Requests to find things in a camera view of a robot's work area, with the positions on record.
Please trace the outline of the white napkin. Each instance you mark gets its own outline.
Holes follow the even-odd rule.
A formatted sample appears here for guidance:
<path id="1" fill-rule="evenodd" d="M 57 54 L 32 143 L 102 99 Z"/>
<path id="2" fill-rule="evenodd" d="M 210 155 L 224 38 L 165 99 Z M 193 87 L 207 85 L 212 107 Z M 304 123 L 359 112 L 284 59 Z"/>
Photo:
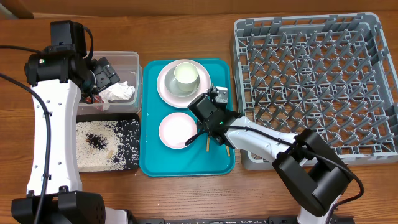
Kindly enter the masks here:
<path id="1" fill-rule="evenodd" d="M 104 102 L 115 100 L 128 100 L 135 93 L 136 89 L 127 84 L 127 81 L 115 83 L 99 93 Z"/>

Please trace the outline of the red snack wrapper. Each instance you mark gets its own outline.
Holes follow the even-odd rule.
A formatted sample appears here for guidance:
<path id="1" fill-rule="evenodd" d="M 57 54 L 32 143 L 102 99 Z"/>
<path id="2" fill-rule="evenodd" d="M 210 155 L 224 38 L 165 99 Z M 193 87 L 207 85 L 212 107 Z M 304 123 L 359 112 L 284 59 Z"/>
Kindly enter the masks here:
<path id="1" fill-rule="evenodd" d="M 86 97 L 83 100 L 83 102 L 86 104 L 89 104 L 91 107 L 94 107 L 97 110 L 103 111 L 104 110 L 104 106 L 103 106 L 104 101 L 102 100 L 102 98 L 99 95 L 94 95 L 93 98 L 94 98 L 93 104 L 91 104 L 90 96 Z"/>

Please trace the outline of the pink bowl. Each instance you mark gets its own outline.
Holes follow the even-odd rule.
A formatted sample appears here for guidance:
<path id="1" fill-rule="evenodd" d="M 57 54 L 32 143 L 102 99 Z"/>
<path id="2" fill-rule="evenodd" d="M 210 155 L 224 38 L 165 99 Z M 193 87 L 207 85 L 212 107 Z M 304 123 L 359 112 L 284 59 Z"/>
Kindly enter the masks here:
<path id="1" fill-rule="evenodd" d="M 186 141 L 196 133 L 196 123 L 186 113 L 169 114 L 159 125 L 160 140 L 171 149 L 185 148 Z"/>

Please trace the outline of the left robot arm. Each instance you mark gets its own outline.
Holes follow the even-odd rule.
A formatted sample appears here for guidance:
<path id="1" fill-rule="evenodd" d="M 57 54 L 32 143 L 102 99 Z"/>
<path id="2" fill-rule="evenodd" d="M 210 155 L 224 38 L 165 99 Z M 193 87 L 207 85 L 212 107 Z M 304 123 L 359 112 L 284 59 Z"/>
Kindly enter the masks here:
<path id="1" fill-rule="evenodd" d="M 12 201 L 12 216 L 19 223 L 134 223 L 130 211 L 83 191 L 76 157 L 80 100 L 119 76 L 105 58 L 93 58 L 93 44 L 85 41 L 91 32 L 82 24 L 52 22 L 50 35 L 51 44 L 33 50 L 24 67 L 35 107 L 34 159 L 27 195 Z"/>

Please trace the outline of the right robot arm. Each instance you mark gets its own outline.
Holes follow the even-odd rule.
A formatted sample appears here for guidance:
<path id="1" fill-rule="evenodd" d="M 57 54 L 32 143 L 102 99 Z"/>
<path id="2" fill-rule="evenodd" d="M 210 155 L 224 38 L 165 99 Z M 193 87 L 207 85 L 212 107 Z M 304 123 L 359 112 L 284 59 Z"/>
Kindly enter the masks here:
<path id="1" fill-rule="evenodd" d="M 301 206 L 298 223 L 330 223 L 354 175 L 319 134 L 311 129 L 300 134 L 274 131 L 228 110 L 205 93 L 188 109 L 198 120 L 201 134 L 272 164 Z"/>

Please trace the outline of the grey dishwasher rack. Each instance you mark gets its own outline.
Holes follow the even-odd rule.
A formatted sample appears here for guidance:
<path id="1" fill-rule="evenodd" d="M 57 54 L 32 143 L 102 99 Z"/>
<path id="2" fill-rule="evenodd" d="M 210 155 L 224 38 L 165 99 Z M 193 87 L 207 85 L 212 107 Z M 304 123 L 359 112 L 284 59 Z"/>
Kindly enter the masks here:
<path id="1" fill-rule="evenodd" d="M 397 161 L 397 72 L 377 15 L 239 19 L 232 50 L 241 114 L 312 129 L 349 165 Z"/>

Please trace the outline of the clear plastic storage bin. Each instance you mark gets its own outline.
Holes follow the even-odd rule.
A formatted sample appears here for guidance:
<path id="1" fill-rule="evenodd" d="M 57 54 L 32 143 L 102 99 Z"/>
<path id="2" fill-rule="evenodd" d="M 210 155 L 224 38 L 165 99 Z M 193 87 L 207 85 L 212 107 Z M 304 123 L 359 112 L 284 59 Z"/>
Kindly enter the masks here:
<path id="1" fill-rule="evenodd" d="M 120 77 L 120 82 L 127 82 L 135 88 L 128 100 L 114 100 L 94 104 L 80 103 L 77 115 L 106 113 L 139 113 L 142 100 L 142 68 L 137 52 L 133 51 L 94 51 L 93 59 L 105 57 Z"/>

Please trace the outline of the grey shallow bowl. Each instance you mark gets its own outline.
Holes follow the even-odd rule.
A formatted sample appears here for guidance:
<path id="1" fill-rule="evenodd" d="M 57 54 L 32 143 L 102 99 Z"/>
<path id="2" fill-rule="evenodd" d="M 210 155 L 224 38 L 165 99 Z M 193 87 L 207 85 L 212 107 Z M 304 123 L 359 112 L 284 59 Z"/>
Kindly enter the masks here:
<path id="1" fill-rule="evenodd" d="M 182 98 L 182 97 L 188 97 L 188 96 L 194 94 L 194 93 L 198 90 L 200 81 L 199 81 L 199 80 L 196 81 L 193 90 L 191 90 L 191 91 L 182 91 L 182 90 L 179 88 L 179 86 L 178 86 L 177 79 L 175 78 L 175 75 L 174 75 L 174 70 L 175 70 L 175 67 L 172 67 L 172 68 L 167 72 L 167 74 L 166 74 L 166 76 L 165 76 L 165 87 L 166 87 L 166 89 L 167 89 L 173 96 L 180 97 L 180 98 Z"/>

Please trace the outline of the white round plate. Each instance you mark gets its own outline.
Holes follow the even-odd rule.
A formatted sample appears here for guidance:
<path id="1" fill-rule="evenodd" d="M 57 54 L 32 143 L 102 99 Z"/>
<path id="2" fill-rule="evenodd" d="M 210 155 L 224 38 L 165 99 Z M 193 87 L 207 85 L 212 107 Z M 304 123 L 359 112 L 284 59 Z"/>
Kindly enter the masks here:
<path id="1" fill-rule="evenodd" d="M 200 79 L 200 84 L 198 87 L 198 90 L 188 96 L 188 97 L 176 97 L 173 96 L 165 87 L 165 76 L 167 72 L 172 68 L 176 67 L 178 64 L 182 62 L 190 62 L 196 66 L 199 74 L 199 79 Z M 169 62 L 166 64 L 166 66 L 160 71 L 159 76 L 157 78 L 157 91 L 160 97 L 170 106 L 176 107 L 176 108 L 187 108 L 187 106 L 199 95 L 202 93 L 206 93 L 207 90 L 211 86 L 211 78 L 210 74 L 206 70 L 204 66 L 202 66 L 200 63 L 189 60 L 189 59 L 182 59 L 182 60 L 174 60 L 172 62 Z"/>

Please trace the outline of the pale green paper cup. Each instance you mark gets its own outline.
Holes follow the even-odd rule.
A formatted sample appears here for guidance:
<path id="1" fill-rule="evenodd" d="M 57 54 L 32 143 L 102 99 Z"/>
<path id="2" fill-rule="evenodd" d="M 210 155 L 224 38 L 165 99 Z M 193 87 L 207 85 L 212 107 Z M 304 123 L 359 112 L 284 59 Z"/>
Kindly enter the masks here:
<path id="1" fill-rule="evenodd" d="M 191 92 L 197 88 L 199 74 L 196 66 L 190 62 L 182 62 L 175 67 L 174 77 L 181 91 Z"/>

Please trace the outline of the teal serving tray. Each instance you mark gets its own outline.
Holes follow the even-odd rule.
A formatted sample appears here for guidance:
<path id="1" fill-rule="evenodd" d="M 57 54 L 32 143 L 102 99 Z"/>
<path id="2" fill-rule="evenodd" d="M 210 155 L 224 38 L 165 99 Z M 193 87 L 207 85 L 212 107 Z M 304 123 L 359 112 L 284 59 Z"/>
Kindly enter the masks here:
<path id="1" fill-rule="evenodd" d="M 160 140 L 159 125 L 172 113 L 194 115 L 188 109 L 168 105 L 158 94 L 157 78 L 160 71 L 171 60 L 154 60 L 144 68 L 141 138 L 139 166 L 150 177 L 176 177 L 189 175 L 225 175 L 233 170 L 235 151 L 219 146 L 210 140 L 210 151 L 206 152 L 207 135 L 202 134 L 191 145 L 183 149 L 171 149 Z"/>

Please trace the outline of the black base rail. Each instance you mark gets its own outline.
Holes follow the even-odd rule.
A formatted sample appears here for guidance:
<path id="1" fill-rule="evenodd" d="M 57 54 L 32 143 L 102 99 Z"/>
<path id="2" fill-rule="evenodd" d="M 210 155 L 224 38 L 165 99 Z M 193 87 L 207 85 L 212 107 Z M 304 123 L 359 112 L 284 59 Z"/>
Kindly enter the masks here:
<path id="1" fill-rule="evenodd" d="M 298 224 L 296 216 L 272 216 L 255 219 L 199 219 L 199 220 L 164 220 L 163 218 L 138 219 L 138 224 Z"/>

